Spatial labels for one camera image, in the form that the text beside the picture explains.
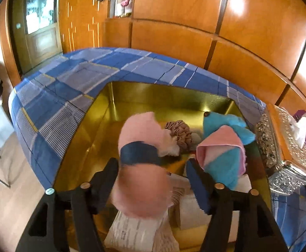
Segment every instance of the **golden tray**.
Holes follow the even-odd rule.
[[[118,137],[125,120],[133,114],[153,111],[156,120],[164,126],[167,121],[184,120],[191,128],[202,128],[203,113],[214,111],[242,117],[236,103],[227,97],[203,93],[185,88],[136,82],[114,81],[106,84],[73,136],[55,179],[54,188],[64,191],[76,188],[103,170],[111,157],[119,158]],[[256,142],[245,147],[246,172],[252,188],[259,190],[271,209],[270,190]],[[166,157],[164,167],[179,175],[183,174],[188,154]],[[102,241],[117,214],[112,204],[103,213],[94,216]],[[71,213],[66,213],[69,245],[77,249]],[[199,251],[206,226],[180,230],[175,219],[170,223],[180,251]]]

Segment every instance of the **cable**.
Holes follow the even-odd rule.
[[[295,241],[293,241],[293,243],[291,244],[291,246],[289,247],[288,251],[290,251],[293,247],[293,245],[296,243],[296,241],[301,238],[303,236],[303,234],[306,232],[306,229],[302,232],[302,234],[300,236],[298,236]]]

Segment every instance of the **door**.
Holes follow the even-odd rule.
[[[13,38],[25,74],[62,52],[58,0],[11,0]]]
[[[101,47],[102,23],[108,17],[108,0],[59,0],[63,53]]]

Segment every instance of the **glass window pane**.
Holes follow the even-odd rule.
[[[26,0],[28,34],[55,22],[54,2],[55,0]]]

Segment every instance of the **blue plaid bedsheet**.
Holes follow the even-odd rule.
[[[59,56],[25,78],[9,98],[19,142],[44,188],[54,183],[89,106],[108,82],[118,80],[178,86],[232,98],[249,126],[259,121],[265,108],[265,103],[228,80],[164,55],[129,48],[89,48]]]

